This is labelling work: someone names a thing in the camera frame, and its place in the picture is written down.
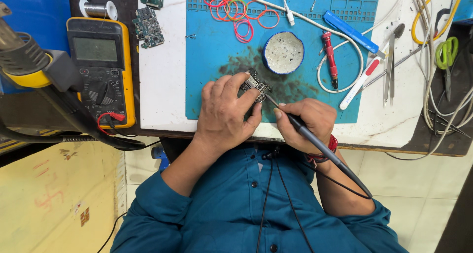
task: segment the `black soldering pen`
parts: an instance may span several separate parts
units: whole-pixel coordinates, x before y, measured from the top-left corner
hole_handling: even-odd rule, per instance
[[[277,108],[279,108],[279,104],[268,94],[266,94],[266,98],[269,99]],[[301,135],[307,138],[317,149],[319,149],[324,156],[326,156],[329,160],[331,160],[337,167],[340,169],[348,178],[352,179],[355,184],[357,184],[361,190],[369,197],[372,198],[368,188],[361,182],[361,180],[353,173],[353,171],[348,168],[346,164],[344,164],[338,157],[333,153],[316,135],[314,135],[308,128],[305,126],[304,121],[299,116],[286,113],[287,117],[289,118],[289,122],[294,126],[294,128],[299,131]]]

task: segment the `person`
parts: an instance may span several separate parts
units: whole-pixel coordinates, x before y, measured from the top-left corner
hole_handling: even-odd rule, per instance
[[[299,135],[286,113],[299,115],[329,145],[337,115],[331,106],[304,99],[274,109],[277,127],[295,153],[268,159],[263,156],[271,150],[242,144],[262,119],[257,103],[244,120],[260,94],[251,89],[238,98],[248,78],[241,72],[203,87],[192,142],[138,187],[110,252],[407,252],[387,226],[387,208],[320,175],[364,194],[330,161],[316,166],[323,208],[317,201],[310,185],[314,171],[297,160],[302,153],[321,152]],[[335,154],[345,163],[340,151]]]

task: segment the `yellow cable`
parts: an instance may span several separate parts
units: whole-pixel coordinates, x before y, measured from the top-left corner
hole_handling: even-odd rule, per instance
[[[436,40],[437,38],[439,38],[443,33],[445,33],[446,29],[448,28],[448,26],[450,25],[450,23],[452,22],[452,19],[453,19],[453,16],[455,16],[455,12],[456,12],[456,9],[458,7],[458,4],[460,3],[461,0],[456,0],[455,2],[455,6],[453,7],[452,11],[450,12],[450,17],[448,18],[448,21],[446,22],[446,25],[443,27],[443,29],[437,34],[437,36],[434,38],[434,40]],[[419,39],[417,39],[417,36],[415,34],[415,28],[417,26],[417,22],[419,20],[419,17],[421,17],[421,11],[424,7],[422,6],[421,10],[417,13],[416,17],[414,18],[414,22],[412,23],[412,29],[411,29],[411,34],[412,34],[412,39],[417,43],[417,44],[422,44],[423,42],[420,41]]]

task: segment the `green scissors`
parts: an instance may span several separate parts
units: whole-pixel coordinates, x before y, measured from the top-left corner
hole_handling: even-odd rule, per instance
[[[437,66],[446,70],[445,74],[445,90],[446,90],[446,99],[450,101],[452,86],[451,86],[451,72],[450,67],[453,65],[456,54],[458,53],[458,38],[450,37],[445,42],[442,42],[435,50],[435,61]]]

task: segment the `yellow multimeter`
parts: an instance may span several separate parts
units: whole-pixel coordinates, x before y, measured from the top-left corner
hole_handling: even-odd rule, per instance
[[[72,17],[67,20],[70,56],[84,77],[79,99],[98,118],[103,113],[125,115],[112,119],[115,128],[136,123],[132,64],[127,27],[118,21]],[[104,117],[102,128],[111,128]]]

